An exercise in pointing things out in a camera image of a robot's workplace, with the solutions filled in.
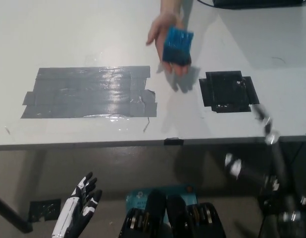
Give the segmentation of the person's bare right hand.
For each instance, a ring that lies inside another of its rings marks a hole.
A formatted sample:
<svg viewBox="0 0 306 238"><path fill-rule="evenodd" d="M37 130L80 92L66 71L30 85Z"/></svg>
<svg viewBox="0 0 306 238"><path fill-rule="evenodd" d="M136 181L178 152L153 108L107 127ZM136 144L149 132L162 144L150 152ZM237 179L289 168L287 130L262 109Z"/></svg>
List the person's bare right hand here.
<svg viewBox="0 0 306 238"><path fill-rule="evenodd" d="M178 76L183 76L188 73L189 65L180 66L175 63L169 63L162 60L164 42L170 27L184 29L184 25L177 13L169 10L162 11L160 15L152 22L148 33L146 45L155 43L157 54L165 71L172 73L173 71Z"/></svg>

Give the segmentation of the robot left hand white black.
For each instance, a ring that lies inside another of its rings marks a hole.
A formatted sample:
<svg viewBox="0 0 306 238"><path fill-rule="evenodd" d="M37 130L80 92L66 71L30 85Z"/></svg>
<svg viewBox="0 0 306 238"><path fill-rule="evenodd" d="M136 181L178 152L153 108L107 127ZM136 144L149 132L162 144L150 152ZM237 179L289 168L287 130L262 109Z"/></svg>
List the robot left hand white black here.
<svg viewBox="0 0 306 238"><path fill-rule="evenodd" d="M66 200L52 232L53 238L78 238L93 217L102 197L96 190L97 178L90 172Z"/></svg>

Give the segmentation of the robot right hand white black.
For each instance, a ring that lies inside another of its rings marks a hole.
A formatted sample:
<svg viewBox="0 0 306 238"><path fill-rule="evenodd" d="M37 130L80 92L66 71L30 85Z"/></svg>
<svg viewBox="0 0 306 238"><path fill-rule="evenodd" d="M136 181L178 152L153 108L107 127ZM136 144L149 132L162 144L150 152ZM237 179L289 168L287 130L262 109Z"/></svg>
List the robot right hand white black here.
<svg viewBox="0 0 306 238"><path fill-rule="evenodd" d="M290 173L288 172L286 160L282 154L280 146L280 135L272 128L272 118L266 110L259 104L253 105L253 110L257 118L263 124L264 142L271 150L271 168L272 171L268 175L262 175L248 167L242 159L236 157L232 153L227 153L224 160L224 166L228 173L235 179L250 179L251 181L267 188L270 187L274 191L282 188L289 189L292 184Z"/></svg>

